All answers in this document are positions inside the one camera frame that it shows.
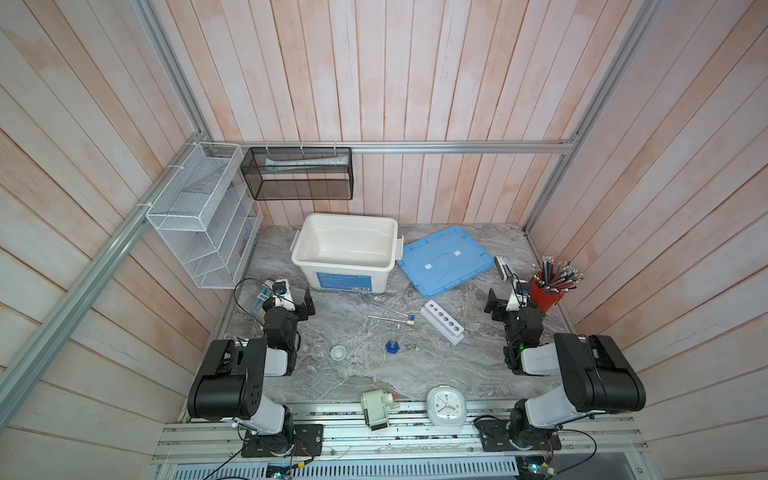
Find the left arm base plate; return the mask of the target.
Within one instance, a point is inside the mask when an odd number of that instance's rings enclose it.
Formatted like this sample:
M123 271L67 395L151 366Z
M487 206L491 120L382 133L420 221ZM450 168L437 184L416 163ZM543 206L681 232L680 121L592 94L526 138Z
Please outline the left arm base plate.
M321 455L324 438L322 424L287 426L275 435L247 433L243 442L243 458Z

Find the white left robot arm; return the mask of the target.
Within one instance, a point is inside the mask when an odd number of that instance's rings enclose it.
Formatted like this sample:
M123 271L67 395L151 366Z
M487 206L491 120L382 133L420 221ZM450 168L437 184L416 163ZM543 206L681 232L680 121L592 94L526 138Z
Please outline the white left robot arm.
M257 437L289 442L295 436L292 414L263 393L264 379L293 373L301 347L298 324L314 315L315 307L309 290L301 303L294 302L285 279L270 290L260 338L211 342L191 385L187 412L192 418L232 421Z

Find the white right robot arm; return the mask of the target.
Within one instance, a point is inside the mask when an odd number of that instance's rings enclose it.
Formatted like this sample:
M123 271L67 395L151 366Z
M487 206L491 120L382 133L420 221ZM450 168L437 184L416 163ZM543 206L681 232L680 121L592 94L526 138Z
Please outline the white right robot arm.
M591 414L644 408L644 385L611 337L556 333L551 342L541 342L544 314L524 297L522 282L507 300L490 290L484 311L504 326L504 360L514 374L561 378L560 386L517 402L507 426L515 443L545 439L559 426Z

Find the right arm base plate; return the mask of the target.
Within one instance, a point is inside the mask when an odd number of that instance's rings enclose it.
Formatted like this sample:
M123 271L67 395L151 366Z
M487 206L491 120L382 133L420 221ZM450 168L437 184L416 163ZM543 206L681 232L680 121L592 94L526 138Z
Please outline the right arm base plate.
M484 452L557 451L562 443L555 430L529 426L523 420L483 415L473 420Z

